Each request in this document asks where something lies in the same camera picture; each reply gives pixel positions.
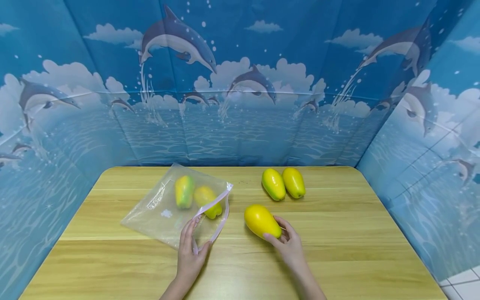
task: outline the hand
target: hand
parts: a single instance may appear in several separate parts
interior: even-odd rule
[[[291,270],[305,267],[307,263],[300,236],[286,220],[279,216],[274,216],[274,218],[282,228],[282,235],[279,239],[276,239],[273,235],[265,233],[264,238],[277,249],[283,261]]]
[[[189,287],[193,285],[204,266],[211,246],[211,242],[208,241],[202,250],[198,252],[198,255],[193,254],[193,230],[197,226],[198,221],[198,218],[188,221],[180,235],[177,276],[175,279]]]

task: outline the printed backdrop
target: printed backdrop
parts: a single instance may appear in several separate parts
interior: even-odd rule
[[[437,280],[479,265],[479,10],[3,1],[0,298],[125,165],[358,166]]]

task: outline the person's left hand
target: person's left hand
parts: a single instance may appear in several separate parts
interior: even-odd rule
[[[177,276],[175,279],[188,286],[192,286],[197,279],[212,244],[208,241],[198,252],[198,255],[193,253],[193,230],[197,226],[198,220],[196,218],[188,221],[180,235]]]

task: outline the plastic bag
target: plastic bag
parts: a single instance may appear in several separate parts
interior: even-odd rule
[[[215,241],[220,234],[228,217],[232,187],[225,180],[173,164],[121,224],[178,250],[185,224],[201,216],[193,234],[197,254],[205,242]]]

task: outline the wooden table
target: wooden table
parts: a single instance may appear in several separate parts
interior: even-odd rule
[[[194,168],[234,184],[230,216],[188,299],[297,299],[271,246],[244,226],[263,204],[291,222],[329,300],[445,300],[360,172],[299,168],[306,196],[270,200],[265,168]],[[21,300],[157,300],[176,273],[177,252],[120,221],[167,168],[121,167],[102,174]]]

